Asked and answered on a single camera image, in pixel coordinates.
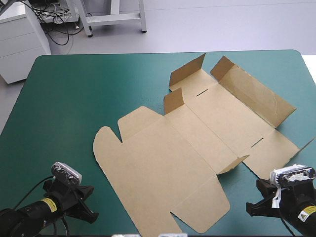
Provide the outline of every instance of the white cabinet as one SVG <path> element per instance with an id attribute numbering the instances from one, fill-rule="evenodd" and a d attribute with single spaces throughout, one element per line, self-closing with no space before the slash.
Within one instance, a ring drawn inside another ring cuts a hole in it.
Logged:
<path id="1" fill-rule="evenodd" d="M 0 77 L 7 83 L 26 79 L 49 43 L 34 13 L 16 2 L 0 16 Z"/>

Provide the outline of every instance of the cabinet drawer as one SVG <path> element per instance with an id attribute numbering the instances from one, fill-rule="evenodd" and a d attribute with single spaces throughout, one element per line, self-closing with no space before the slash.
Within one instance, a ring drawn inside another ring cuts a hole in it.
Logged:
<path id="1" fill-rule="evenodd" d="M 25 35 L 34 32 L 34 29 L 27 17 L 7 21 L 0 24 L 0 40 Z"/>
<path id="2" fill-rule="evenodd" d="M 2 57 L 0 58 L 0 75 L 6 83 L 26 79 L 35 59 L 45 54 L 44 49 L 38 47 Z"/>
<path id="3" fill-rule="evenodd" d="M 40 41 L 35 33 L 5 39 L 0 41 L 0 58 L 40 46 Z"/>

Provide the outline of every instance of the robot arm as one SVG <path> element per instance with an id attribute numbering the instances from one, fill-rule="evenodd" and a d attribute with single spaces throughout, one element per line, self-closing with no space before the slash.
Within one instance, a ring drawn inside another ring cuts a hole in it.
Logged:
<path id="1" fill-rule="evenodd" d="M 93 213 L 84 201 L 93 193 L 92 186 L 80 186 L 81 175 L 66 164 L 56 162 L 52 166 L 54 179 L 47 180 L 43 189 L 44 198 L 18 210 L 0 211 L 0 237 L 33 237 L 42 229 L 65 216 L 96 221 L 98 213 Z"/>

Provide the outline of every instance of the white table frame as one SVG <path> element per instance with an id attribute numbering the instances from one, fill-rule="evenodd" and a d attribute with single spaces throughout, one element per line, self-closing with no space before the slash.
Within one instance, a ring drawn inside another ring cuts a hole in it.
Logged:
<path id="1" fill-rule="evenodd" d="M 140 22 L 142 25 L 142 32 L 147 32 L 144 0 L 139 1 L 139 13 L 119 13 L 119 2 L 120 0 L 111 0 L 111 14 L 102 16 L 88 16 L 84 3 L 82 0 L 75 0 L 78 8 L 78 13 L 82 21 L 85 33 L 87 36 L 92 36 L 92 26 L 106 26 L 116 25 L 124 23 Z"/>

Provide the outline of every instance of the yellow warning label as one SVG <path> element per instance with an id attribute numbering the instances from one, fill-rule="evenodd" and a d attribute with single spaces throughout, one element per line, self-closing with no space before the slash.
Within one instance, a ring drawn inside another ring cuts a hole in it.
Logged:
<path id="1" fill-rule="evenodd" d="M 308 206 L 303 211 L 306 212 L 308 215 L 311 215 L 316 212 L 316 206 Z"/>
<path id="2" fill-rule="evenodd" d="M 41 201 L 45 202 L 49 206 L 50 212 L 57 211 L 57 206 L 52 199 L 45 197 Z"/>

